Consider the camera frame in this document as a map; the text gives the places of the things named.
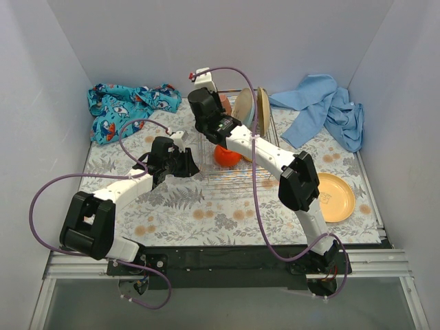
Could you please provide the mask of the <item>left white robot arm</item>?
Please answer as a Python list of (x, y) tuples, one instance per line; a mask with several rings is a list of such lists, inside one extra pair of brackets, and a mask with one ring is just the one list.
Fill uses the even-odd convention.
[(192, 177), (199, 172), (191, 149), (184, 145), (188, 134), (177, 131), (170, 137), (157, 137), (151, 151), (141, 156), (118, 180), (93, 193), (77, 192), (70, 203), (60, 233), (60, 244), (93, 259), (119, 259), (132, 275), (141, 274), (146, 258), (140, 245), (115, 234), (116, 215), (139, 196), (157, 188), (167, 176)]

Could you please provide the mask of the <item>beige and blue plate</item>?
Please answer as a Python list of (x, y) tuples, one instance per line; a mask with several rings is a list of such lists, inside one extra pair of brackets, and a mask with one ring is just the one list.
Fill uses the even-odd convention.
[(239, 120), (247, 128), (252, 126), (254, 118), (254, 100), (250, 88), (243, 89), (234, 101), (232, 117)]

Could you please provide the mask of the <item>red orange bowl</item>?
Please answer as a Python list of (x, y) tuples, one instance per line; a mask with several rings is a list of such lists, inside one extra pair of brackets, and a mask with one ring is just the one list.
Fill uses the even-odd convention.
[(236, 166), (241, 160), (241, 155), (239, 153), (230, 151), (220, 145), (215, 147), (213, 157), (215, 162), (222, 167)]

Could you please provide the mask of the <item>pink mug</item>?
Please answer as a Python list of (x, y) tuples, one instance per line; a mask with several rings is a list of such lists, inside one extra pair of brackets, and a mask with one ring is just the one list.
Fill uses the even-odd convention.
[(222, 107), (225, 109), (226, 114), (230, 116), (232, 113), (232, 107), (231, 107), (231, 104), (230, 104), (228, 97), (225, 94), (220, 94), (219, 98), (220, 98)]

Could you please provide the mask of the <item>wire dish rack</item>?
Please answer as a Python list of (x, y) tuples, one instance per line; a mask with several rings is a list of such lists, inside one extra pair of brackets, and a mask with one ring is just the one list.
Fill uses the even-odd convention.
[[(252, 155), (252, 132), (249, 128), (239, 129), (239, 133), (232, 135), (232, 149), (251, 159)], [(257, 134), (260, 135), (259, 124), (257, 124)], [(240, 162), (233, 167), (222, 167), (215, 162), (213, 153), (215, 145), (207, 140), (204, 135), (199, 136), (199, 164), (201, 173), (209, 179), (242, 180), (249, 182), (252, 180), (252, 163), (241, 158)], [(270, 107), (269, 129), (265, 136), (256, 141), (256, 181), (262, 182), (267, 179), (279, 180), (280, 173), (275, 171), (274, 154), (275, 149), (279, 148), (279, 139), (275, 127), (275, 121)]]

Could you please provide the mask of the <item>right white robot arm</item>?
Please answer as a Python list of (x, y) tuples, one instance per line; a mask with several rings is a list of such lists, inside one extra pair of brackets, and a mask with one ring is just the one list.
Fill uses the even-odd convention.
[(283, 258), (286, 263), (299, 262), (302, 267), (327, 273), (336, 265), (340, 246), (329, 234), (319, 201), (319, 179), (310, 154), (297, 155), (257, 137), (221, 106), (219, 95), (205, 87), (188, 94), (195, 116), (195, 128), (211, 143), (252, 160), (278, 180), (280, 202), (294, 211), (307, 239), (307, 249), (299, 255)]

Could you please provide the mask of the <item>beige bird pattern plate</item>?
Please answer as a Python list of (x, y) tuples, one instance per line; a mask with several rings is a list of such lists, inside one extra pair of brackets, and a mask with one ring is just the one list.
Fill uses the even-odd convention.
[(265, 136), (270, 125), (270, 102), (266, 90), (257, 88), (258, 127), (261, 136)]

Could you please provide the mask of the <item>yellow bowl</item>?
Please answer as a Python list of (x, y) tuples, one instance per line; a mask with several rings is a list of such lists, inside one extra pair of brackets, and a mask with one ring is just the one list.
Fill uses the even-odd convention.
[(242, 157), (243, 160), (245, 160), (247, 162), (252, 162), (252, 159), (250, 159), (250, 158), (248, 158), (248, 157), (246, 157), (244, 155), (242, 155), (241, 157)]

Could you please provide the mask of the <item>plain orange plate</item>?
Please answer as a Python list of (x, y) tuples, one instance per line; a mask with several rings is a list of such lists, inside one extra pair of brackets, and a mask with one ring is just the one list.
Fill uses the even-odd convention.
[(327, 223), (348, 219), (355, 209), (355, 195), (351, 187), (331, 173), (319, 173), (320, 207)]

